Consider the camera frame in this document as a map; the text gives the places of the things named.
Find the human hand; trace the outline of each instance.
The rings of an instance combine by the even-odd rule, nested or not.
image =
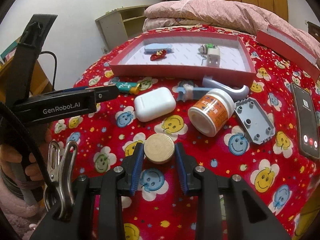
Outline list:
[[[45,162],[47,162],[48,160],[48,148],[51,140],[51,131],[47,129],[44,137],[44,142],[39,146],[39,150]],[[25,169],[26,175],[29,176],[33,181],[42,180],[43,176],[32,153],[30,153],[29,155],[29,160],[31,164]],[[22,156],[16,151],[16,149],[6,144],[0,145],[0,166],[2,168],[2,171],[13,181],[16,181],[16,178],[13,174],[10,163],[20,163],[21,161]]]

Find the red cardboard box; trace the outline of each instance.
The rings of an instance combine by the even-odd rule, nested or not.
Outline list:
[[[172,44],[166,58],[150,61],[144,46],[151,43]],[[198,51],[202,44],[220,48],[220,67],[206,66]],[[143,34],[121,51],[109,65],[115,76],[176,77],[202,80],[205,75],[230,86],[251,87],[256,71],[242,40],[234,35],[209,32],[173,32]]]
[[[320,76],[320,70],[315,66],[317,56],[299,41],[271,25],[266,32],[261,30],[257,32],[256,41],[293,61],[307,72],[315,83],[317,82]]]

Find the wooden round disc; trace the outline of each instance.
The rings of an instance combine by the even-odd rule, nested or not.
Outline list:
[[[164,133],[153,134],[144,143],[144,153],[155,164],[166,163],[174,153],[174,142]]]

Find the red bedspread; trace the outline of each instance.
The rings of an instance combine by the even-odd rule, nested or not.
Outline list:
[[[149,33],[180,30],[186,29],[167,28]],[[243,39],[257,70],[249,96],[260,103],[276,127],[276,135],[270,141],[262,145],[250,143],[243,136],[241,123],[235,115],[214,138],[202,135],[193,127],[187,115],[195,101],[179,101],[172,113],[142,123],[136,119],[134,112],[135,96],[124,94],[116,100],[98,105],[95,114],[56,122],[54,138],[64,145],[70,139],[77,141],[79,154],[74,176],[83,173],[94,177],[120,165],[125,156],[132,154],[137,142],[143,143],[154,133],[167,133],[175,142],[183,142],[187,154],[195,156],[199,165],[221,176],[241,175],[275,213],[289,234],[293,235],[300,209],[317,186],[319,176],[316,165],[298,151],[296,117],[289,83],[295,82],[309,91],[316,110],[320,109],[320,87],[294,63],[258,45],[255,36],[205,25],[188,30],[223,32]],[[115,77],[108,62],[130,42],[117,47],[90,66],[75,86],[108,85],[110,79],[139,81],[143,84],[141,93],[165,86],[175,98],[178,95],[176,88],[186,82],[201,86],[201,81],[165,77]],[[163,76],[170,77],[170,73],[163,73]],[[317,112],[318,124],[319,117],[320,112]],[[175,165],[174,159],[164,165],[144,161],[139,190],[134,197],[123,198],[126,239],[195,238],[197,198],[183,195]],[[159,180],[153,184],[145,182],[150,172],[159,176]],[[99,212],[98,203],[97,199],[96,214]],[[93,236],[97,235],[96,218]]]

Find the phone screen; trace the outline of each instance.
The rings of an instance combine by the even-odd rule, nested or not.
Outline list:
[[[300,120],[300,127],[298,127],[300,129],[300,148],[304,153],[319,159],[318,125],[311,96],[294,83],[291,83],[291,92],[295,97],[296,116]]]

